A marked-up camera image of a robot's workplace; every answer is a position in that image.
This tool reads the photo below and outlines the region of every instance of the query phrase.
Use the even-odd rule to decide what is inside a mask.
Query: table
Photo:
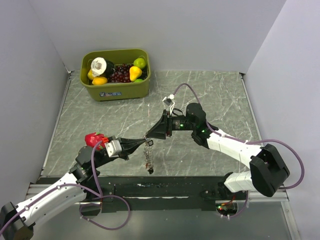
[[[141,138],[161,117],[165,96],[181,83],[190,84],[206,112],[207,120],[226,133],[249,141],[259,139],[257,127],[238,72],[156,71],[145,98],[96,102],[73,72],[59,122],[43,166],[43,177],[63,176],[74,164],[84,137],[93,132],[107,136]],[[185,112],[196,102],[192,92],[182,87],[175,97],[176,108]],[[223,176],[247,168],[233,158],[198,146],[191,132],[174,132],[166,140],[154,141],[153,176]],[[117,159],[98,170],[101,176],[148,176],[143,146],[129,161]]]

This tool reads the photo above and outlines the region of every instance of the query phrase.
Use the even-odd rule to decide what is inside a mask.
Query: yellow fruit
[[[90,79],[91,81],[95,78],[93,75],[92,75],[92,69],[90,69],[90,71],[88,72],[88,79]]]
[[[130,67],[129,73],[131,82],[134,82],[138,77],[141,76],[142,70],[137,66],[132,66]]]
[[[93,85],[103,85],[108,82],[108,79],[104,76],[97,76],[93,79],[92,84]]]

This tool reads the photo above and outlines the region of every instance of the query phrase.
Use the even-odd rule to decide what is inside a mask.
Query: white wall
[[[0,2],[0,207],[41,172],[68,73],[28,1]]]
[[[320,2],[288,0],[245,76],[261,135],[291,145],[302,157],[305,178],[288,190],[302,239],[319,239],[320,201]],[[284,149],[291,170],[297,160]]]
[[[154,70],[247,72],[286,0],[29,0],[69,70],[143,48]]]

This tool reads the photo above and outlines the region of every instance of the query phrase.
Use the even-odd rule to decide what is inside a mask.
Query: red object
[[[93,132],[85,135],[84,141],[87,146],[94,147],[98,142],[102,141],[102,143],[97,147],[97,150],[103,149],[106,147],[105,143],[109,142],[109,139],[105,137],[104,134],[99,132]]]

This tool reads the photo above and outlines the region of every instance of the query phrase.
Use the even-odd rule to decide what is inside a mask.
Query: marble tabletop
[[[60,177],[74,164],[93,132],[107,136],[141,138],[161,117],[162,99],[181,83],[189,83],[197,93],[207,120],[226,133],[243,140],[258,140],[258,132],[238,72],[156,71],[152,73],[149,95],[145,98],[96,102],[72,73],[54,139],[42,176]],[[176,107],[185,111],[196,102],[192,92],[182,87],[175,96]],[[101,176],[148,176],[143,146],[130,160],[116,159],[98,170]],[[174,132],[166,140],[154,140],[153,176],[223,176],[243,172],[246,167],[233,158],[198,146],[191,132]]]

